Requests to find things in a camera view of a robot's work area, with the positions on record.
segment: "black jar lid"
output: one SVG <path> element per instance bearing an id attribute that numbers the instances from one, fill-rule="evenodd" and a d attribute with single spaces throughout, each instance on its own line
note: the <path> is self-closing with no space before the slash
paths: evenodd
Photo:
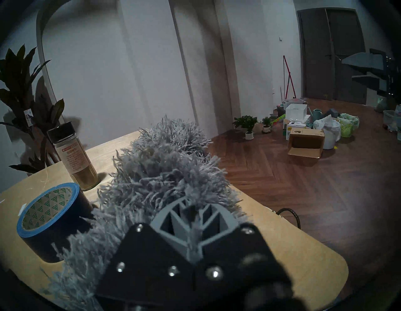
<path id="1" fill-rule="evenodd" d="M 71 121 L 47 131 L 47 135 L 53 144 L 56 144 L 57 142 L 73 134 L 75 134 L 75 130 L 71 124 Z"/>

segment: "small potted plant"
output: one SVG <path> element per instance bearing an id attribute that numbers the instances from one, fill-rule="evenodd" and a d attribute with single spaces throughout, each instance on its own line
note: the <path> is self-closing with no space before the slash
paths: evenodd
<path id="1" fill-rule="evenodd" d="M 270 118 L 269 117 L 264 117 L 262 119 L 262 124 L 263 124 L 263 128 L 262 128 L 263 133 L 270 133 L 271 132 L 271 126 L 270 126 L 271 120 L 270 120 Z"/>
<path id="2" fill-rule="evenodd" d="M 234 118 L 234 127 L 238 128 L 239 126 L 242 128 L 246 128 L 247 131 L 245 132 L 245 139 L 251 140 L 253 139 L 253 127 L 257 123 L 257 117 L 252 116 L 242 116 L 240 118 Z"/>

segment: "dark green plant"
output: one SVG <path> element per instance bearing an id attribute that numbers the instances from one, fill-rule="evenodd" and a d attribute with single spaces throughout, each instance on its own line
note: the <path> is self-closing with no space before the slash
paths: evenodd
<path id="1" fill-rule="evenodd" d="M 257 123 L 257 117 L 252 116 L 242 116 L 240 118 L 234 118 L 234 127 L 238 128 L 239 126 L 242 128 L 246 128 L 248 132 L 252 132 L 253 127 Z"/>
<path id="2" fill-rule="evenodd" d="M 17 129 L 29 134 L 35 140 L 32 129 L 28 126 L 25 120 L 24 111 L 29 109 L 31 102 L 28 100 L 28 91 L 32 85 L 33 80 L 38 73 L 42 70 L 43 65 L 37 65 L 33 70 L 32 75 L 29 73 L 29 66 L 32 62 L 33 55 L 35 54 L 36 47 L 34 47 L 25 56 L 25 45 L 23 45 L 17 55 L 11 49 L 8 49 L 6 58 L 0 59 L 0 80 L 6 84 L 6 89 L 0 89 L 0 100 L 11 108 L 15 115 L 12 123 L 6 125 L 14 126 Z"/>
<path id="3" fill-rule="evenodd" d="M 271 125 L 270 117 L 264 117 L 262 119 L 262 123 L 263 123 L 263 125 L 270 126 Z"/>
<path id="4" fill-rule="evenodd" d="M 45 163 L 47 166 L 51 165 L 50 161 L 47 159 L 48 156 L 54 163 L 58 162 L 57 153 L 51 143 L 48 144 L 51 148 L 51 152 L 46 152 L 46 142 L 49 140 L 47 131 L 57 126 L 59 118 L 64 110 L 63 99 L 51 106 L 47 105 L 43 95 L 40 96 L 37 102 L 30 100 L 30 98 L 33 97 L 31 93 L 32 82 L 44 65 L 49 62 L 46 61 L 42 65 L 37 65 L 31 75 L 29 67 L 32 63 L 35 51 L 36 47 L 25 56 L 25 45 L 23 45 L 19 49 L 17 55 L 15 55 L 11 49 L 8 49 L 6 58 L 0 59 L 0 80 L 3 81 L 8 88 L 8 90 L 0 89 L 0 100 L 11 108 L 15 115 L 11 123 L 0 122 L 0 124 L 13 126 L 29 134 L 34 141 L 36 141 L 36 138 L 33 133 L 33 128 L 37 128 L 41 132 L 41 134 L 39 133 L 41 158 L 38 159 L 35 154 L 33 159 L 29 158 L 31 165 L 20 164 L 10 166 L 28 173 L 35 173 L 33 172 L 34 170 L 39 171 L 44 169 Z M 28 126 L 25 119 L 24 111 L 27 109 L 32 110 L 33 117 L 31 117 L 31 120 L 33 126 Z M 45 153 L 42 153 L 42 145 L 44 146 Z"/>

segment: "green laundry basket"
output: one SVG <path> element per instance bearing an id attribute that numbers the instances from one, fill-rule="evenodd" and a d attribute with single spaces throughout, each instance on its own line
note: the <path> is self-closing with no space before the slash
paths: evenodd
<path id="1" fill-rule="evenodd" d="M 341 137 L 351 137 L 353 132 L 352 123 L 346 119 L 340 119 Z"/>
<path id="2" fill-rule="evenodd" d="M 338 116 L 341 124 L 341 137 L 351 137 L 352 132 L 359 127 L 359 118 L 350 114 Z"/>

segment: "white wall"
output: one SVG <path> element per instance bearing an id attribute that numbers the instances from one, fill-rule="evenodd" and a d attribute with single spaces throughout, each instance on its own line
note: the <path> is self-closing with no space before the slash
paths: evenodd
<path id="1" fill-rule="evenodd" d="M 232 128 L 230 93 L 213 0 L 172 0 L 195 118 L 207 137 Z"/>
<path id="2" fill-rule="evenodd" d="M 26 10 L 0 46 L 1 58 L 9 47 L 17 52 L 24 43 L 28 51 L 37 45 L 36 15 L 42 2 L 37 0 Z M 86 148 L 149 127 L 165 114 L 190 121 L 197 115 L 209 138 L 231 128 L 213 2 L 192 9 L 192 13 L 177 12 L 188 81 L 168 0 L 72 0 L 50 18 L 43 33 L 45 59 L 51 59 L 50 81 L 56 98 L 64 98 L 64 120 L 73 122 Z M 38 63 L 36 53 L 31 71 Z M 37 88 L 44 91 L 41 74 L 32 84 L 34 94 L 40 93 Z M 6 114 L 7 107 L 0 105 Z M 15 159 L 2 161 L 2 171 L 33 155 L 25 144 L 29 138 L 12 130 L 8 134 L 10 141 L 5 139 L 1 146 L 11 144 Z"/>
<path id="3" fill-rule="evenodd" d="M 259 120 L 281 103 L 288 79 L 286 56 L 295 92 L 300 97 L 301 49 L 298 21 L 292 0 L 217 0 L 217 16 L 229 73 L 233 115 L 253 115 Z M 236 110 L 236 85 L 239 111 Z M 290 85 L 287 98 L 293 98 Z"/>
<path id="4" fill-rule="evenodd" d="M 43 51 L 63 117 L 86 148 L 165 114 L 194 121 L 167 0 L 72 0 L 47 23 Z"/>
<path id="5" fill-rule="evenodd" d="M 377 49 L 385 51 L 389 56 L 393 55 L 390 40 L 358 0 L 294 0 L 294 6 L 296 11 L 327 7 L 355 9 L 362 28 L 366 52 L 369 52 L 369 49 Z M 377 99 L 376 91 L 367 89 L 366 105 L 375 107 Z"/>
<path id="6" fill-rule="evenodd" d="M 7 50 L 10 48 L 17 53 L 19 48 L 25 44 L 25 51 L 28 53 L 36 46 L 36 13 L 42 1 L 33 3 L 25 11 L 21 17 L 21 23 L 18 27 L 13 29 L 9 36 L 3 41 L 0 46 L 0 59 L 6 57 Z M 30 71 L 39 64 L 39 57 L 36 53 L 32 59 Z M 32 89 L 36 89 L 39 76 L 32 83 Z M 3 81 L 0 81 L 0 89 L 6 88 Z M 0 101 L 0 120 L 10 123 L 12 116 L 11 111 L 2 101 Z M 28 134 L 21 131 L 0 125 L 0 192 L 8 189 L 13 184 L 24 179 L 27 175 L 24 172 L 16 171 L 8 167 L 9 165 L 20 164 L 20 159 L 23 158 L 28 163 L 28 157 L 33 155 L 31 147 L 29 146 L 30 138 Z"/>
<path id="7" fill-rule="evenodd" d="M 230 37 L 223 36 L 222 39 L 223 46 L 232 46 L 235 64 L 231 66 L 235 66 L 237 76 L 240 113 L 260 120 L 274 109 L 273 72 L 262 3 L 257 0 L 216 2 L 222 33 L 227 33 L 226 24 L 229 26 Z"/>
<path id="8" fill-rule="evenodd" d="M 7 106 L 0 105 L 0 116 L 7 113 Z M 4 125 L 0 125 L 0 193 L 7 190 L 17 182 L 26 178 L 26 173 L 16 171 L 9 165 L 16 165 L 20 163 L 19 157 L 15 154 L 10 137 L 8 136 L 7 129 Z"/>
<path id="9" fill-rule="evenodd" d="M 301 46 L 295 7 L 292 0 L 262 0 L 263 13 L 266 20 L 266 33 L 269 42 L 271 63 L 271 79 L 274 89 L 274 105 L 281 104 L 280 87 L 285 98 L 288 72 L 285 67 L 283 77 L 283 55 L 291 72 L 295 93 L 302 95 Z M 293 98 L 291 81 L 287 98 Z"/>

